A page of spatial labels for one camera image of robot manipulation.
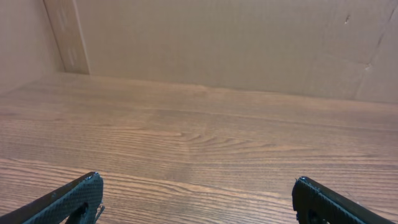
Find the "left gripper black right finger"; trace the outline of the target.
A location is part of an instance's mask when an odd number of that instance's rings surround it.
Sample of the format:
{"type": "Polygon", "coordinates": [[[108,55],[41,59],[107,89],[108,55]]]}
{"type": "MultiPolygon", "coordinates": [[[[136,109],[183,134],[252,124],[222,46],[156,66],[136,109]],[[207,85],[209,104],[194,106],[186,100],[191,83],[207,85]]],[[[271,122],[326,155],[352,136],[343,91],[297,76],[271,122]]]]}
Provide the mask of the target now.
{"type": "Polygon", "coordinates": [[[305,176],[293,186],[292,205],[300,224],[394,224],[305,176]]]}

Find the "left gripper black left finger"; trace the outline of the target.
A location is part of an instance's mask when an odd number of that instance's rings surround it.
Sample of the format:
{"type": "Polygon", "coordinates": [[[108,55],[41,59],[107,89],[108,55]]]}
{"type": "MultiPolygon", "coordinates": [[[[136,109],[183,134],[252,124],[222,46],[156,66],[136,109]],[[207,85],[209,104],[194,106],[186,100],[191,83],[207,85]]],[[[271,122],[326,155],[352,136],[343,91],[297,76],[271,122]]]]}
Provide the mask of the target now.
{"type": "Polygon", "coordinates": [[[103,179],[89,172],[1,216],[1,223],[95,224],[103,211],[103,179]]]}

